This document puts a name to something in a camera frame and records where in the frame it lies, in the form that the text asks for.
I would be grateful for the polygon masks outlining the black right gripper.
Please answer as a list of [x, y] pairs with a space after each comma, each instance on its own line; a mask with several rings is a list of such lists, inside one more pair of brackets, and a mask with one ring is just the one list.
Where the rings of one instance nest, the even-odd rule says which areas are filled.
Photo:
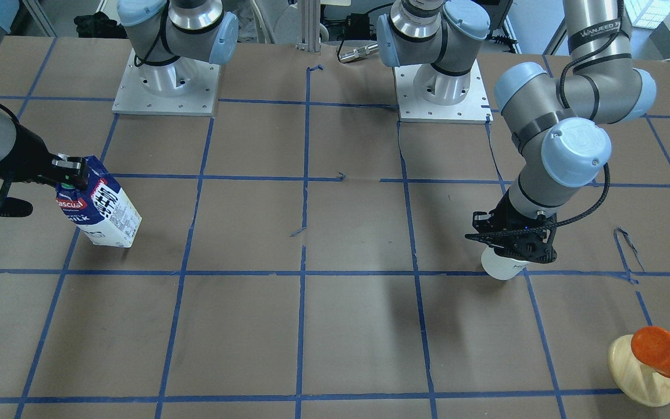
[[[56, 187], [59, 184], [86, 189], [88, 186], [88, 167], [85, 157], [73, 157], [63, 154], [44, 154], [32, 159], [19, 169], [18, 176], [23, 181], [46, 184]], [[28, 201], [9, 198], [12, 182], [3, 182], [0, 189], [0, 217], [23, 218], [31, 215], [34, 207]]]

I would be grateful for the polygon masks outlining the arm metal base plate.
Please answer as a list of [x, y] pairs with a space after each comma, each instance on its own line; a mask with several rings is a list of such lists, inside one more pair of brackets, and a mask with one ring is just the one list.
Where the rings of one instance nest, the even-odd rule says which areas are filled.
[[179, 58], [167, 66], [134, 65], [131, 51], [112, 112], [124, 115], [210, 116], [216, 111], [222, 66]]
[[493, 121], [479, 64], [458, 77], [430, 64], [393, 69], [399, 120], [420, 123], [484, 124]]

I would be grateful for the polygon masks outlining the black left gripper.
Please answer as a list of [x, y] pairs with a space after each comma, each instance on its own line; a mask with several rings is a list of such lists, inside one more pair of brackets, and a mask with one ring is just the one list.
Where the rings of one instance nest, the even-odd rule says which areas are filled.
[[472, 226], [477, 232], [465, 238], [486, 244], [500, 257], [548, 264], [557, 257], [553, 247], [556, 221], [556, 215], [547, 217], [545, 213], [528, 218], [510, 201], [500, 201], [489, 213], [473, 213]]

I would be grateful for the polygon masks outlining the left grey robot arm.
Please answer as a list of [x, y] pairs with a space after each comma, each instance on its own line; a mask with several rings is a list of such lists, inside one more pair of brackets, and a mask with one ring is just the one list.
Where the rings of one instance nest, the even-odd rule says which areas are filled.
[[[571, 61], [559, 77], [537, 63], [508, 69], [494, 97], [525, 165], [497, 206], [474, 212], [474, 234], [486, 245], [482, 265], [548, 264], [558, 210], [595, 179], [610, 179], [611, 139], [603, 124], [630, 121], [653, 105], [653, 77], [633, 66], [631, 23], [622, 1], [566, 1]], [[462, 98], [481, 42], [491, 32], [489, 14], [472, 1], [396, 1], [377, 23], [381, 61], [388, 67], [419, 65], [421, 95], [435, 104]]]

